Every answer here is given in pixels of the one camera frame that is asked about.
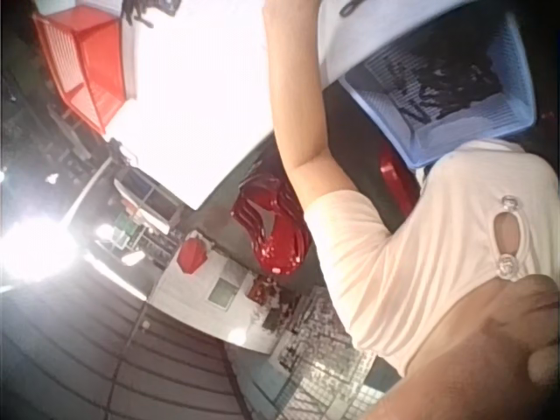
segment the plastic basket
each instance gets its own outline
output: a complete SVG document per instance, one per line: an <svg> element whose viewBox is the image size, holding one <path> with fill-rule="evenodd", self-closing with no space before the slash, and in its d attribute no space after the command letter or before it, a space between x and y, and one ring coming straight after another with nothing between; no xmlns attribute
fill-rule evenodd
<svg viewBox="0 0 560 420"><path fill-rule="evenodd" d="M502 92L473 102L447 117L436 120L435 109L426 109L431 122L411 121L399 109L417 98L420 85L412 70L422 67L425 58L411 48L425 42L437 31L437 22L383 47L350 70L341 84L375 121L411 168L425 166L464 142L504 137L524 130L536 121L535 96L521 35L513 14L502 15L489 43L487 56L498 76ZM395 87L387 60L404 64L406 93Z"/></svg>
<svg viewBox="0 0 560 420"><path fill-rule="evenodd" d="M117 17L87 6L33 15L41 49L64 103L92 129L105 127L126 101Z"/></svg>

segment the pink shirt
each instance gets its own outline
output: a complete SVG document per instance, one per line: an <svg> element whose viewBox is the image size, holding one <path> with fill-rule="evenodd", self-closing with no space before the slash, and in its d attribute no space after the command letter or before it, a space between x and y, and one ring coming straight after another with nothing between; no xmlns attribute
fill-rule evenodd
<svg viewBox="0 0 560 420"><path fill-rule="evenodd" d="M494 239L503 212L519 223L515 255L500 255ZM316 199L305 220L354 346L375 351L402 376L438 321L485 282L544 274L560 283L557 176L500 140L466 143L440 159L393 235L359 192Z"/></svg>

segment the blue laundry basket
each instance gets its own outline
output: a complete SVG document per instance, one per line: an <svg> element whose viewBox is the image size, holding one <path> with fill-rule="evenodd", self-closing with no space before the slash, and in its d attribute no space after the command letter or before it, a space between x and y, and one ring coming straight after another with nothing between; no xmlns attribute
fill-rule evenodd
<svg viewBox="0 0 560 420"><path fill-rule="evenodd" d="M473 102L437 120L436 109L426 109L431 122L412 121L399 111L417 98L420 84L413 72L427 59L410 51L427 39L429 25L383 47L340 79L344 88L375 121L410 169L425 166L464 142L504 137L525 130L536 121L535 94L522 38L513 14L508 13L493 33L487 50L493 72L502 85L499 94ZM386 60L402 63L406 93L395 87Z"/></svg>

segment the button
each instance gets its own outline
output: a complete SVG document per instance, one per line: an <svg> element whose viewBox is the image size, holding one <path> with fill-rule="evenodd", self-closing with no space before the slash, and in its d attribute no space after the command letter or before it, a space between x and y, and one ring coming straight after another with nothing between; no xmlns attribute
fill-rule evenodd
<svg viewBox="0 0 560 420"><path fill-rule="evenodd" d="M507 212L515 212L519 208L519 201L513 195L505 195L501 199L501 204Z"/></svg>
<svg viewBox="0 0 560 420"><path fill-rule="evenodd" d="M504 280L511 280L519 271L517 258L510 254L502 254L498 259L498 276Z"/></svg>

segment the red bag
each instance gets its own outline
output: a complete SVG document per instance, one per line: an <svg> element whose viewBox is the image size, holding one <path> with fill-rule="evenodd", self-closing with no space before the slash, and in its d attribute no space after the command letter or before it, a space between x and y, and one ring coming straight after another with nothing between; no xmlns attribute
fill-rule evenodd
<svg viewBox="0 0 560 420"><path fill-rule="evenodd" d="M193 274L207 259L206 244L199 238L187 239L177 255L178 266L185 274Z"/></svg>

